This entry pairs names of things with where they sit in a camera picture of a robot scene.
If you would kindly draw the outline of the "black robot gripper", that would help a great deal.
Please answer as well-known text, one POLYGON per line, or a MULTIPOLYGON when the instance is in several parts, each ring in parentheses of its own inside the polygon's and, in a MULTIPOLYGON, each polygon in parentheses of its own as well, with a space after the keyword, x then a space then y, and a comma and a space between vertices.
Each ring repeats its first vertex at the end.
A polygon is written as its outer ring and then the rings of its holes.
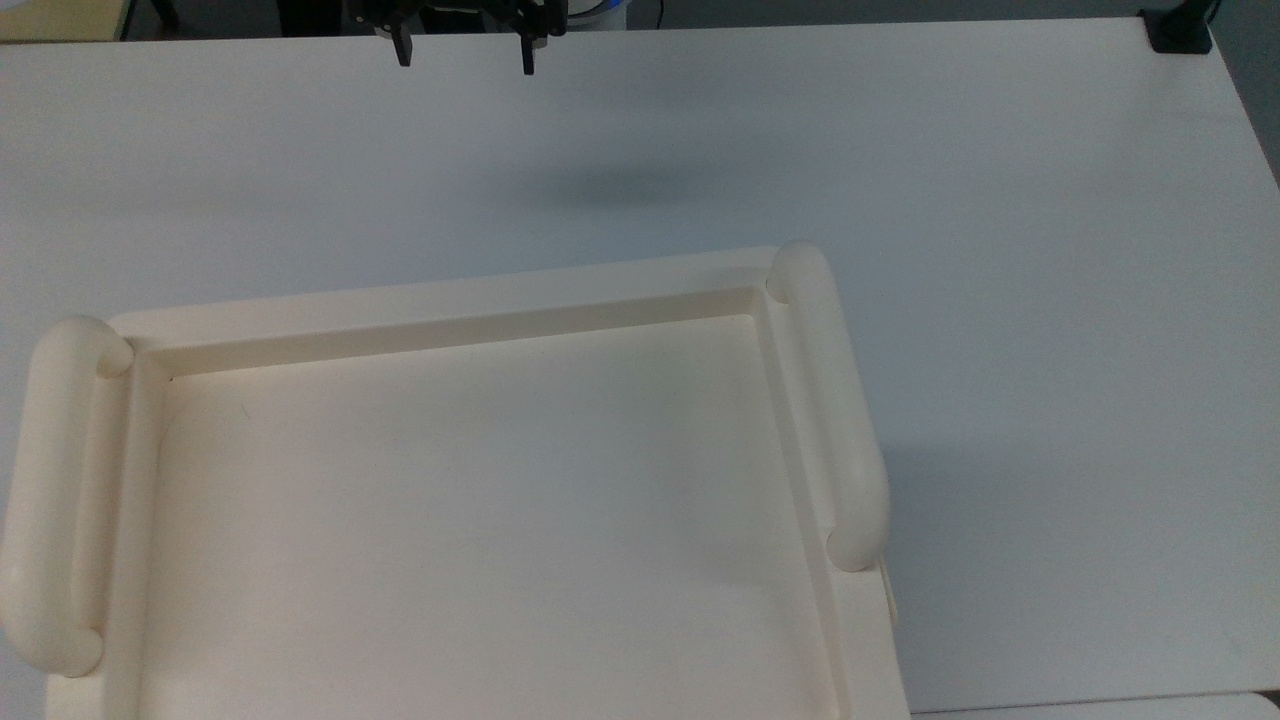
POLYGON ((349 18, 390 38, 401 67, 411 67, 413 44, 408 29, 420 20, 426 32, 498 28, 518 33, 522 72, 535 74, 536 50, 547 37, 559 37, 568 28, 566 1, 352 1, 349 18))

